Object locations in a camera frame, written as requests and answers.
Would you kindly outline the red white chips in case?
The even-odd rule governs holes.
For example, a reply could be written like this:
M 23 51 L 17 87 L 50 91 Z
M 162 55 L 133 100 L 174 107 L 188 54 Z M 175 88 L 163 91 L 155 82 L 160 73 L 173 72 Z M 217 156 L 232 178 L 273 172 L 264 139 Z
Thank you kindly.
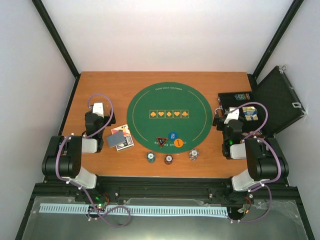
M 250 136 L 252 136 L 252 137 L 254 137 L 254 136 L 258 137 L 258 136 L 261 136 L 262 134 L 263 134 L 263 133 L 262 133 L 261 131 L 257 131 L 257 132 L 249 131 L 249 132 L 243 132 L 243 133 L 241 134 L 241 136 L 242 136 L 243 138 L 247 137 L 248 135 L 250 135 Z

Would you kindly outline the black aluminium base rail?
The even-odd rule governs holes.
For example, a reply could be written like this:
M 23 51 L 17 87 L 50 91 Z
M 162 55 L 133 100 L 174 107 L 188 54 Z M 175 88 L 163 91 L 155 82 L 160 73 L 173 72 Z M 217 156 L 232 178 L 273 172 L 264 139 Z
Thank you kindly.
M 250 199 L 293 200 L 301 203 L 297 187 L 287 180 L 270 183 L 269 189 L 261 188 L 253 193 L 232 190 L 229 178 L 166 178 L 166 177 L 112 177 L 99 176 L 94 189 L 88 190 L 95 203 L 109 200 L 123 205 L 130 199 L 181 199 L 198 200 L 206 204 L 236 206 Z

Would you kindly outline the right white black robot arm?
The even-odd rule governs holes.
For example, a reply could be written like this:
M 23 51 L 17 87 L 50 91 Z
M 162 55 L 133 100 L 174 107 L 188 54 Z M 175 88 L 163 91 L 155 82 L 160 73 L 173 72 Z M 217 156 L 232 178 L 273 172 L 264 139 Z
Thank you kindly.
M 274 137 L 245 139 L 242 121 L 227 120 L 217 112 L 212 125 L 222 132 L 223 156 L 228 160 L 246 160 L 247 168 L 230 179 L 233 191 L 254 192 L 288 177 L 289 164 Z

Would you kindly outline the blue white poker chip stack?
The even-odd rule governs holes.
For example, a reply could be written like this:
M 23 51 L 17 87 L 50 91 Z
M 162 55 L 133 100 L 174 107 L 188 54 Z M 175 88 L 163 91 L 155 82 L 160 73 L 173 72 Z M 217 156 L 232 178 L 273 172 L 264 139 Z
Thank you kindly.
M 199 156 L 199 151 L 197 149 L 192 149 L 190 152 L 189 152 L 189 159 L 191 161 L 195 161 Z

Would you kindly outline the grey playing card deck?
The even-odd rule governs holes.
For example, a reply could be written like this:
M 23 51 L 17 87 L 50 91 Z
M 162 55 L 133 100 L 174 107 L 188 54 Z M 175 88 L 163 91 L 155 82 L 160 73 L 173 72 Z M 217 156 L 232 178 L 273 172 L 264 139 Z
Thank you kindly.
M 117 145 L 123 144 L 126 141 L 124 137 L 124 133 L 122 131 L 118 131 L 106 138 L 108 146 L 113 148 Z

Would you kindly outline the black red triangular dealer button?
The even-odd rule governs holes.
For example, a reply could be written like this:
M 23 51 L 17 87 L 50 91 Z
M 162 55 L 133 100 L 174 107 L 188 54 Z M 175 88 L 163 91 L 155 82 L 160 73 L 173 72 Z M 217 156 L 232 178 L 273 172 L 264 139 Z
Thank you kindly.
M 167 137 L 156 137 L 156 140 L 158 142 L 158 145 L 160 148 L 162 148 L 166 142 L 168 141 L 168 138 Z

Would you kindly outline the dark red poker chip stack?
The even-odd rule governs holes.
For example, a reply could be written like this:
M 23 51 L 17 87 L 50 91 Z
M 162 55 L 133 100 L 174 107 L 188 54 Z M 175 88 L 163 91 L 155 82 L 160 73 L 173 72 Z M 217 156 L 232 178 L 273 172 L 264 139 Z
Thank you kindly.
M 166 155 L 164 158 L 164 163 L 166 165 L 171 165 L 173 163 L 173 157 L 171 155 Z

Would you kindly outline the round green poker mat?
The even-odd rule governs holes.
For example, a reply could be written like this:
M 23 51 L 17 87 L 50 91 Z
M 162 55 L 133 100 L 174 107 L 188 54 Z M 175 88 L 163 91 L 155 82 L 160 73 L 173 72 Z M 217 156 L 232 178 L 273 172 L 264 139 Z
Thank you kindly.
M 160 82 L 138 92 L 128 105 L 126 123 L 133 138 L 152 152 L 179 154 L 199 146 L 213 126 L 213 111 L 201 92 L 178 82 Z M 174 146 L 169 133 L 182 139 Z M 156 137 L 168 138 L 160 147 Z

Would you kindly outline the blue gold card deck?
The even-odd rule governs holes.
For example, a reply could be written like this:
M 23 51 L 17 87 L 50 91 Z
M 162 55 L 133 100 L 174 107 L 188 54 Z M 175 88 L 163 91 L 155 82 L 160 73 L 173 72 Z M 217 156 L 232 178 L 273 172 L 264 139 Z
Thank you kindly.
M 258 121 L 258 111 L 254 106 L 242 107 L 242 112 L 246 121 Z

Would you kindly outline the multicolour chip row in case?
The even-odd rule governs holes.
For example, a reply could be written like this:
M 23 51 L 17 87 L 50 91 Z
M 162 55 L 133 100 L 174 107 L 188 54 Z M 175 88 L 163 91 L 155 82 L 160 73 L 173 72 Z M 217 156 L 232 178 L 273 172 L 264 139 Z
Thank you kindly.
M 249 101 L 251 99 L 249 93 L 236 93 L 234 97 L 237 101 Z

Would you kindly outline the black poker case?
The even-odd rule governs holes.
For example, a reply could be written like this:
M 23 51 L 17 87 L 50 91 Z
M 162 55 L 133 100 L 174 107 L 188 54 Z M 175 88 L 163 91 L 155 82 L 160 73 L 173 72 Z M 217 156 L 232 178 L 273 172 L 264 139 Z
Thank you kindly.
M 239 101 L 234 95 L 249 93 L 250 100 Z M 307 115 L 298 95 L 285 74 L 283 67 L 275 66 L 269 74 L 252 91 L 224 92 L 218 94 L 218 102 L 222 107 L 222 115 L 230 107 L 237 108 L 246 103 L 257 109 L 258 120 L 247 121 L 242 107 L 239 109 L 239 120 L 243 122 L 242 132 L 258 129 L 262 136 L 273 136 Z

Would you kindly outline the blue small blind button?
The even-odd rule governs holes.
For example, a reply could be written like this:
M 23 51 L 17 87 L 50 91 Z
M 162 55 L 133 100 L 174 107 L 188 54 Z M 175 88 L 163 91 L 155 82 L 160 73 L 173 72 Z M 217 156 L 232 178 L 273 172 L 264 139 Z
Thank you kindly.
M 168 135 L 168 139 L 174 141 L 178 138 L 178 134 L 176 132 L 170 132 Z

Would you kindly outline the orange big blind button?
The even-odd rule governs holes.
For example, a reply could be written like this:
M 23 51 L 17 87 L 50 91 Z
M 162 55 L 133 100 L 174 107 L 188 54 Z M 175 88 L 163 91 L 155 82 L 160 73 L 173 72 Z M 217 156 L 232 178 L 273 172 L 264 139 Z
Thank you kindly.
M 177 138 L 173 141 L 173 144 L 176 148 L 181 148 L 184 145 L 184 141 L 180 138 Z

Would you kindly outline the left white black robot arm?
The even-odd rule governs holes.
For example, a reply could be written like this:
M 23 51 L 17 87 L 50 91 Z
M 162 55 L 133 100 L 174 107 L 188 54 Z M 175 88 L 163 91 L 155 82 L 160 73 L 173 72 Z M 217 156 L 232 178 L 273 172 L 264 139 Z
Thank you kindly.
M 41 170 L 46 177 L 56 177 L 66 184 L 74 184 L 87 189 L 86 195 L 92 201 L 103 198 L 104 188 L 97 184 L 97 176 L 82 166 L 82 154 L 101 152 L 104 140 L 104 128 L 116 123 L 115 114 L 100 116 L 89 111 L 84 116 L 85 132 L 82 135 L 52 136 Z

